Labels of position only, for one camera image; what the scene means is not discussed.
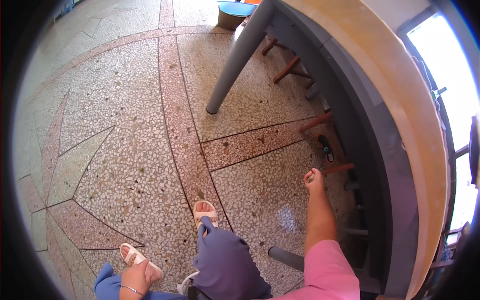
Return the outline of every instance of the foot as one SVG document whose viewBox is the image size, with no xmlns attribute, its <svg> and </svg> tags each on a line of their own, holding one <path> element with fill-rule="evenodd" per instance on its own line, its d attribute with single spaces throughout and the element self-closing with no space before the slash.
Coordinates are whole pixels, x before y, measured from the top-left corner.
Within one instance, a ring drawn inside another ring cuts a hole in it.
<svg viewBox="0 0 480 300">
<path fill-rule="evenodd" d="M 195 211 L 197 212 L 211 212 L 213 211 L 213 207 L 211 207 L 210 205 L 208 205 L 207 203 L 205 202 L 199 202 L 197 203 L 197 207 L 195 208 Z M 212 220 L 212 222 L 216 222 L 217 221 L 217 217 L 210 217 L 210 219 Z"/>
<path fill-rule="evenodd" d="M 130 248 L 128 246 L 123 246 L 123 248 L 121 250 L 122 256 L 127 257 L 129 250 L 130 250 Z M 157 282 L 160 279 L 162 279 L 162 273 L 160 273 L 160 271 L 155 269 L 151 264 L 147 265 L 147 269 L 145 270 L 145 275 L 147 275 L 147 274 L 152 274 L 152 280 L 150 281 L 150 284 L 152 284 L 154 282 Z"/>
</svg>

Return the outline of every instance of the white wall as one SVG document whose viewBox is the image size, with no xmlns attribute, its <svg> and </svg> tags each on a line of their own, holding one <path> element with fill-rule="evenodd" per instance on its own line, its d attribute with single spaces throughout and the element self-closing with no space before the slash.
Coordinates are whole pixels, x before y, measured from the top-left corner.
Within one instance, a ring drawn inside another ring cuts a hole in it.
<svg viewBox="0 0 480 300">
<path fill-rule="evenodd" d="M 429 7 L 428 0 L 362 0 L 396 31 L 401 24 Z"/>
</svg>

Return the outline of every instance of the bangle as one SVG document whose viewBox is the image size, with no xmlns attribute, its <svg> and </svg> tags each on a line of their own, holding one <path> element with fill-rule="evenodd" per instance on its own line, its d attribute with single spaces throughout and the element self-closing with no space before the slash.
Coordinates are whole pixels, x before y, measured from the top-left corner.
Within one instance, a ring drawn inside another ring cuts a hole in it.
<svg viewBox="0 0 480 300">
<path fill-rule="evenodd" d="M 144 294 L 140 293 L 139 291 L 137 291 L 136 289 L 134 288 L 131 288 L 131 287 L 128 287 L 128 286 L 124 286 L 124 285 L 120 285 L 121 288 L 128 288 L 129 290 L 132 290 L 134 291 L 135 293 L 139 294 L 140 296 L 145 296 Z"/>
</svg>

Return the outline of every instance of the window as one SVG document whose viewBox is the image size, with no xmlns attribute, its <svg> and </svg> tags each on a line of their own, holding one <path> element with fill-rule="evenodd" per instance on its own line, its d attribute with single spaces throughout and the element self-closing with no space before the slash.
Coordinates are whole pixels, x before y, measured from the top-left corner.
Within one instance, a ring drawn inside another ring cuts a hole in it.
<svg viewBox="0 0 480 300">
<path fill-rule="evenodd" d="M 472 116 L 479 110 L 473 76 L 453 30 L 446 19 L 434 14 L 407 32 L 429 68 L 438 89 L 446 87 L 442 100 L 452 130 L 455 151 L 468 145 Z M 450 229 L 472 221 L 478 191 L 471 183 L 468 154 L 456 159 L 456 193 Z"/>
</svg>

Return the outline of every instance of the wrist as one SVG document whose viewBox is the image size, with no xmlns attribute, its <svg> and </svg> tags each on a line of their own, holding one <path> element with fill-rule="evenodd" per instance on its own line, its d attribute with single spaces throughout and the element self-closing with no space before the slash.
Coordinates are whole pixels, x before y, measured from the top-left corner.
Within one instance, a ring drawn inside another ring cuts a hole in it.
<svg viewBox="0 0 480 300">
<path fill-rule="evenodd" d="M 325 189 L 310 190 L 310 199 L 325 198 L 326 192 Z"/>
<path fill-rule="evenodd" d="M 135 293 L 129 288 L 120 288 L 120 300 L 141 300 L 142 295 Z"/>
</svg>

